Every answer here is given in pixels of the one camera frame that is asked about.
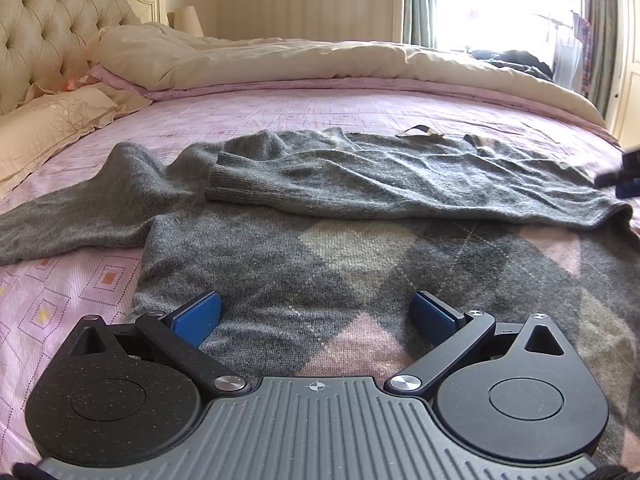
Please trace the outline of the grey-green right curtain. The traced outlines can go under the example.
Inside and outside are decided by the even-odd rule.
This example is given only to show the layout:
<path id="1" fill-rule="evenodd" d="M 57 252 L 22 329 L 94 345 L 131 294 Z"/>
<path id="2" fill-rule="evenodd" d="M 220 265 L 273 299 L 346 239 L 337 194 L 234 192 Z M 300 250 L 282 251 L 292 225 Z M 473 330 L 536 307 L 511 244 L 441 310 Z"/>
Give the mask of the grey-green right curtain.
<path id="1" fill-rule="evenodd" d="M 589 32 L 582 66 L 582 93 L 605 117 L 617 58 L 618 0 L 584 0 L 584 6 Z"/>

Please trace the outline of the hanging laundry on rack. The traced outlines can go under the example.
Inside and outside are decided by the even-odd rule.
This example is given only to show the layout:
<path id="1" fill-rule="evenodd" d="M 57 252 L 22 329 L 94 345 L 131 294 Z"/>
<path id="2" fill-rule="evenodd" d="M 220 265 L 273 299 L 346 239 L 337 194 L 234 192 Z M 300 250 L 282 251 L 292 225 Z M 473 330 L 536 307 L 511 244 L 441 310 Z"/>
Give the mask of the hanging laundry on rack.
<path id="1" fill-rule="evenodd" d="M 550 26 L 553 82 L 582 94 L 585 54 L 591 32 L 582 0 L 546 0 L 539 16 Z"/>

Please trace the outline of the cream embroidered pillow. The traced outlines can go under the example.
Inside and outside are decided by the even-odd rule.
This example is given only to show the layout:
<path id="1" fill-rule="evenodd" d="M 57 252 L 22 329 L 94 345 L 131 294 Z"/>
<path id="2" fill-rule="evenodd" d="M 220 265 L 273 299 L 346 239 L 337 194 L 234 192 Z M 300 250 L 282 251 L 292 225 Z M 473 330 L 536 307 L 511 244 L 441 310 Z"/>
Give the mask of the cream embroidered pillow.
<path id="1" fill-rule="evenodd" d="M 34 84 L 27 100 L 1 117 L 1 195 L 83 136 L 150 105 L 137 92 L 102 82 L 60 93 Z"/>

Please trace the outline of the dark clothes pile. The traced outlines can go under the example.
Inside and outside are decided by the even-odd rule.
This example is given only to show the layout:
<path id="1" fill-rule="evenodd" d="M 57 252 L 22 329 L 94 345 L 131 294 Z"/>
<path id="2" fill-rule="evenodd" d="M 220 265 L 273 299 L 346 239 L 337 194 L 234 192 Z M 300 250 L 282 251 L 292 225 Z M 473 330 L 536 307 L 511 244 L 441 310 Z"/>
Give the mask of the dark clothes pile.
<path id="1" fill-rule="evenodd" d="M 474 50 L 470 51 L 469 55 L 498 68 L 510 68 L 546 81 L 552 81 L 553 79 L 553 72 L 549 65 L 541 62 L 539 58 L 527 51 L 506 50 L 494 52 Z"/>

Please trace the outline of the pink patterned bed sheet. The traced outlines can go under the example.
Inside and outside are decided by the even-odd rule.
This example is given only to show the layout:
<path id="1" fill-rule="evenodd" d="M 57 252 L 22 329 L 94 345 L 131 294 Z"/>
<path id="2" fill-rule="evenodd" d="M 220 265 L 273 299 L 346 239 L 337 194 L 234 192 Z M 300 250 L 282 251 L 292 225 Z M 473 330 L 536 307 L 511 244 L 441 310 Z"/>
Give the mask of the pink patterned bed sheet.
<path id="1" fill-rule="evenodd" d="M 48 160 L 1 204 L 15 206 L 92 177 L 111 148 L 144 145 L 171 162 L 195 142 L 222 142 L 262 130 L 321 130 L 416 136 L 466 134 L 530 148 L 588 171 L 605 171 L 618 149 L 586 125 L 520 105 L 510 96 L 405 81 L 305 81 L 246 86 L 157 102 L 88 134 Z M 604 231 L 551 226 L 421 222 L 414 228 L 323 223 L 302 238 L 305 278 L 322 270 L 344 294 L 338 309 L 258 315 L 254 328 L 224 321 L 218 350 L 241 349 L 261 375 L 364 375 L 383 379 L 421 352 L 405 326 L 406 303 L 424 288 L 458 308 L 482 307 L 518 321 L 547 312 L 590 367 L 611 405 L 599 446 L 604 462 L 639 465 L 639 263 L 631 244 Z M 1 463 L 35 454 L 24 424 L 27 395 L 78 318 L 120 322 L 142 269 L 140 249 L 82 248 L 1 270 Z"/>

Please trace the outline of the cream panelled wardrobe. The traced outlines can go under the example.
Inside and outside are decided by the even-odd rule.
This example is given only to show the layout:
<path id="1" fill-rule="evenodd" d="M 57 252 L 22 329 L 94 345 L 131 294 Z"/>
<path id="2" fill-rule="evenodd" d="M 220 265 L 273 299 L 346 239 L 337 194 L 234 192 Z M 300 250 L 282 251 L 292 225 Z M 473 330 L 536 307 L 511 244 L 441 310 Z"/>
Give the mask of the cream panelled wardrobe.
<path id="1" fill-rule="evenodd" d="M 620 0 L 620 82 L 612 133 L 625 150 L 639 146 L 639 0 Z"/>

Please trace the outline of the grey argyle knit sweater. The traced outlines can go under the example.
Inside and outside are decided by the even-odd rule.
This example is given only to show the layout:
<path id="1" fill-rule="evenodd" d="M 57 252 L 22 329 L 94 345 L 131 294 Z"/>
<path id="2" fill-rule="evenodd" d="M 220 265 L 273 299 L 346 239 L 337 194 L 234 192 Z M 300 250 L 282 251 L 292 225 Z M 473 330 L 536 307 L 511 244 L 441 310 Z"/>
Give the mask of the grey argyle knit sweater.
<path id="1" fill-rule="evenodd" d="M 81 316 L 127 321 L 214 290 L 204 350 L 264 375 L 384 378 L 426 345 L 424 289 L 501 322 L 546 312 L 608 397 L 604 462 L 639 456 L 637 205 L 582 168 L 475 134 L 262 131 L 99 172 L 1 215 L 1 454 L 34 447 L 26 398 Z"/>

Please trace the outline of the cream bedside lamp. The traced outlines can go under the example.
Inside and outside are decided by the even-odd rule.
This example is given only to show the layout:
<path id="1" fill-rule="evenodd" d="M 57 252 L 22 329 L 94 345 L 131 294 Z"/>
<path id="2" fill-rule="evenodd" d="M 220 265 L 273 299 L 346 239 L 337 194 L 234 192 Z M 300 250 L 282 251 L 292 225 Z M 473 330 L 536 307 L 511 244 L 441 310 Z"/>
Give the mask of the cream bedside lamp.
<path id="1" fill-rule="evenodd" d="M 170 26 L 180 32 L 201 38 L 204 36 L 204 30 L 198 17 L 198 11 L 195 6 L 182 6 L 168 13 Z"/>

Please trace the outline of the cream tufted headboard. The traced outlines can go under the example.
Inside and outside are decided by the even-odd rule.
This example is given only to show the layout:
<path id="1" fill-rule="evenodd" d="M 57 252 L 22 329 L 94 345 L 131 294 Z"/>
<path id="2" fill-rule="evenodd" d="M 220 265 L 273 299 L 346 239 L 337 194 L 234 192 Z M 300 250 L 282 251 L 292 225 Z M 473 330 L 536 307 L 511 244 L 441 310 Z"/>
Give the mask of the cream tufted headboard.
<path id="1" fill-rule="evenodd" d="M 104 27 L 168 23 L 166 0 L 1 0 L 1 111 L 32 84 L 58 91 L 87 70 L 86 43 Z"/>

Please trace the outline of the grey-green curtain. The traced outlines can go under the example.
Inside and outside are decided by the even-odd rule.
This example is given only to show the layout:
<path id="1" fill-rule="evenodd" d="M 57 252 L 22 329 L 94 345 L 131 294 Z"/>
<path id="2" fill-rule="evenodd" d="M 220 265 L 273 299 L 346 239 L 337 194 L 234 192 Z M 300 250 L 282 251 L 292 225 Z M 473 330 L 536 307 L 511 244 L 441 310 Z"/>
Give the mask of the grey-green curtain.
<path id="1" fill-rule="evenodd" d="M 589 32 L 582 66 L 582 93 L 605 117 L 617 58 L 618 0 L 584 0 L 584 6 Z"/>
<path id="2" fill-rule="evenodd" d="M 402 14 L 402 41 L 405 44 L 434 48 L 435 0 L 404 0 Z"/>

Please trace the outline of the beige folded duvet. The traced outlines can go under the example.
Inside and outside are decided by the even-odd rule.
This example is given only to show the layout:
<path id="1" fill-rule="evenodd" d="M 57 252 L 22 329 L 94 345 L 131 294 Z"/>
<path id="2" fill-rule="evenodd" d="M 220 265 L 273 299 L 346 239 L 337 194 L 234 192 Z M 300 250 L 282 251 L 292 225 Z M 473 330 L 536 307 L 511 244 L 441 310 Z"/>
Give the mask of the beige folded duvet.
<path id="1" fill-rule="evenodd" d="M 196 38 L 146 23 L 105 27 L 86 47 L 87 61 L 150 91 L 278 80 L 380 78 L 453 84 L 549 105 L 603 126 L 583 96 L 534 76 L 462 53 L 383 41 Z"/>

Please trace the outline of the grey-green left curtain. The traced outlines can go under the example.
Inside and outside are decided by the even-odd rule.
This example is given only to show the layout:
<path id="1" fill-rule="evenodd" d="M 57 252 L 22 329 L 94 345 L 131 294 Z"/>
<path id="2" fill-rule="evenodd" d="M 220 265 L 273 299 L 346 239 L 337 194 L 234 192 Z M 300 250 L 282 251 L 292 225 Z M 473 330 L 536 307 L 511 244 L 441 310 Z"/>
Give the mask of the grey-green left curtain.
<path id="1" fill-rule="evenodd" d="M 435 0 L 404 0 L 402 14 L 402 41 L 405 44 L 434 48 Z"/>

